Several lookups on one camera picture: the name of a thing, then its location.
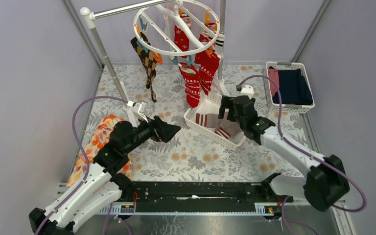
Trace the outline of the brown striped sock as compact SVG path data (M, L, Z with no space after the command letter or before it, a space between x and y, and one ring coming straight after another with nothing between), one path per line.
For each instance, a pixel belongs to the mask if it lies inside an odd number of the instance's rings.
M222 119L218 118L218 114L200 114L196 113L195 123L206 128L217 128Z
M241 129L236 122L222 120L214 133L225 139L229 139L230 137L236 136L240 132Z

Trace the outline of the red dotted sock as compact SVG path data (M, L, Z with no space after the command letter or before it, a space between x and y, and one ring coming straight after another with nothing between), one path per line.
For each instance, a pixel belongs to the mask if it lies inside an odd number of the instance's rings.
M202 55L197 64L199 64L200 85L203 92L208 95L212 88L212 81L220 64L220 56L212 52L210 56L206 53Z

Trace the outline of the orange clothes clip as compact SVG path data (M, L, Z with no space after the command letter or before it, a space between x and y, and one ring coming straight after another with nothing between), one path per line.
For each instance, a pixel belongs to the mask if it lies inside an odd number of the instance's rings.
M214 54L214 45L211 45L210 47L205 49L204 52L209 58L211 58L211 56Z
M151 54L152 54L153 58L157 61L158 64L163 63L162 56L159 53L152 51Z

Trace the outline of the white sock with black stripes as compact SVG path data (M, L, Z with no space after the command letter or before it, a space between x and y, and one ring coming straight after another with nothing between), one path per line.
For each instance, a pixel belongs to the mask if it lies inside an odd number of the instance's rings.
M215 46L213 50L218 56L220 56L221 59L224 59L224 53L223 53L224 42L225 42L225 35L219 33L215 41Z

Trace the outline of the teal clothes clip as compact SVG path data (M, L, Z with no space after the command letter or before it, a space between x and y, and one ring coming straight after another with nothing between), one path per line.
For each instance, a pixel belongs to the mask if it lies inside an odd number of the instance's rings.
M174 65L178 65L178 64L179 64L178 56L170 56L170 57L169 57L169 60L170 60Z
M192 56L188 55L185 58L183 58L184 62L190 67L193 64Z

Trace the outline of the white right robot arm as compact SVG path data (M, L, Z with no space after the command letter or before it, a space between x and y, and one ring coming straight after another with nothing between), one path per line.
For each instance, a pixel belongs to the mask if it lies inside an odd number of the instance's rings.
M266 184L261 188L263 199L273 202L279 196L302 198L324 212L349 192L339 157L326 157L294 140L287 140L273 121L258 115L254 104L255 99L246 95L224 95L218 117L237 123L245 137L274 151L302 173L302 177L272 174L263 181Z

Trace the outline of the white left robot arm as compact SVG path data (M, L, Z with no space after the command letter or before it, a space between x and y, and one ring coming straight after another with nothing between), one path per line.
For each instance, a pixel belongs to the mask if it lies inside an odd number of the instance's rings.
M129 161L128 154L147 140L169 142L180 130L158 116L141 120L137 127L118 122L84 176L52 204L30 212L32 231L36 235L72 235L108 204L130 199L134 183L120 172Z

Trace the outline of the pink folded cloth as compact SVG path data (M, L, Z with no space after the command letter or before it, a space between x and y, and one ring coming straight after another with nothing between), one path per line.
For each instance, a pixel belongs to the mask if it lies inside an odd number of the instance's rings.
M269 67L268 77L273 81L273 82L269 81L269 85L270 85L271 96L274 97L275 94L277 93L277 86L280 85L278 70L274 69L273 67Z

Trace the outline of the orange floral cloth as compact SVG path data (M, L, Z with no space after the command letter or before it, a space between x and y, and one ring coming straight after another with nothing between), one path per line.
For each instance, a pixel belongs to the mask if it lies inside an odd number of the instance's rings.
M98 151L110 140L110 133L113 131L114 126L120 121L125 121L125 119L115 115L109 115L101 120L84 148L89 163L93 162ZM67 181L67 186L71 187L77 180L83 177L86 170L85 157L84 154L80 152L77 156L73 171Z

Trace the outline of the dark navy folded cloth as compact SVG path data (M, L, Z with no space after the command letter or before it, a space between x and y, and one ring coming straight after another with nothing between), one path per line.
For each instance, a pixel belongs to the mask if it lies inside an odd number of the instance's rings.
M282 104L312 105L313 98L302 70L279 70Z

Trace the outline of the white basket with dark clothes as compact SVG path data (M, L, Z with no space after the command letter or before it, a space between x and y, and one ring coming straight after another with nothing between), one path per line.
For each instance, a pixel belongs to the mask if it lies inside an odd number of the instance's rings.
M315 107L304 64L291 62L266 62L264 79L268 110L305 114Z

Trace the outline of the brown argyle sock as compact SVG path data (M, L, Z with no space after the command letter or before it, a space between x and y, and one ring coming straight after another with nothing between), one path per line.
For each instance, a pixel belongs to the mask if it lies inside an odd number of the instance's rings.
M130 41L134 51L138 55L139 59L141 60L142 66L144 67L147 75L146 80L146 88L150 90L151 92L151 99L153 102L157 102L156 93L153 90L152 83L155 79L157 73L156 73L156 66L157 66L157 60L153 57L151 54L151 51L146 51L142 47L140 47L140 42L137 40L136 37L134 37Z

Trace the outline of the red white hanging sock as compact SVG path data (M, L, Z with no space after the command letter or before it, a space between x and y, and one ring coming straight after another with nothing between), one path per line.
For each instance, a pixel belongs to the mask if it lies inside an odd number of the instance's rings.
M191 18L186 14L182 13L180 15L181 19L187 24L187 26L191 27ZM181 51L188 51L189 50L189 38L185 34L185 32L178 26L174 26L174 43L178 46Z

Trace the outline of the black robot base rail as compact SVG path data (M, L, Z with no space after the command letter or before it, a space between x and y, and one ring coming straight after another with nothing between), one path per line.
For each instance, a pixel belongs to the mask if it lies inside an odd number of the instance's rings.
M267 183L135 182L132 195L103 208L112 215L237 215L281 214L292 197L276 195Z

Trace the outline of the silver drying rack frame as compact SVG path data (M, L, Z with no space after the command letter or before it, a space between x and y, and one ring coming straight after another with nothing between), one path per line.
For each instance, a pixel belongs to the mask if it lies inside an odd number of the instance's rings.
M170 10L166 7L163 7L162 4L172 3L175 6ZM178 56L178 57L186 57L188 55L194 55L203 52L205 49L213 45L218 37L218 34L224 34L225 29L225 18L226 18L226 1L221 0L220 1L220 13L217 15L211 8L209 8L207 5L203 4L201 1L198 0L189 0L188 3L201 6L206 10L207 15L212 15L215 19L215 30L216 32L213 32L209 30L205 23L197 19L195 15L193 15L188 9L186 9L183 4L183 0L148 0L144 2L134 3L126 6L116 7L109 10L103 10L98 12L93 12L87 7L82 7L80 9L80 15L83 18L83 22L86 24L87 28L91 32L94 43L91 43L92 47L97 47L97 49L100 52L100 60L103 62L103 65L105 65L108 68L108 71L110 75L112 76L112 80L116 86L117 91L119 92L119 95L121 98L127 98L127 93L125 92L124 85L119 81L119 78L116 74L116 72L113 69L113 64L111 63L111 60L107 54L107 51L104 47L104 44L100 38L100 35L96 29L95 21L97 19L122 14L125 12L130 12L134 10L138 10L138 13L135 16L134 22L132 23L132 29L136 36L139 35L140 29L142 29L144 32L148 29L149 25L152 25L153 28L155 28L159 34L162 35L165 41L167 41L170 44L170 47L173 48L173 51L164 51L160 50L158 48L149 46L141 38L137 38L137 40L141 43L142 47L145 48L146 51L154 51L156 53L159 53L160 55L166 55L166 56ZM170 19L173 19L176 24L187 34L187 37L193 41L193 43L198 47L195 50L188 50L188 51L181 51L173 41L169 41L165 33L157 27L156 23L150 19L148 15L144 13L146 9L149 7L154 6L156 7L163 15L168 15ZM185 12L191 19L199 24L205 31L207 31L209 34L213 36L212 40L208 42L207 44L203 45L199 40L197 40L193 33L189 31L188 26L186 23L180 18L179 16L179 10L182 10Z

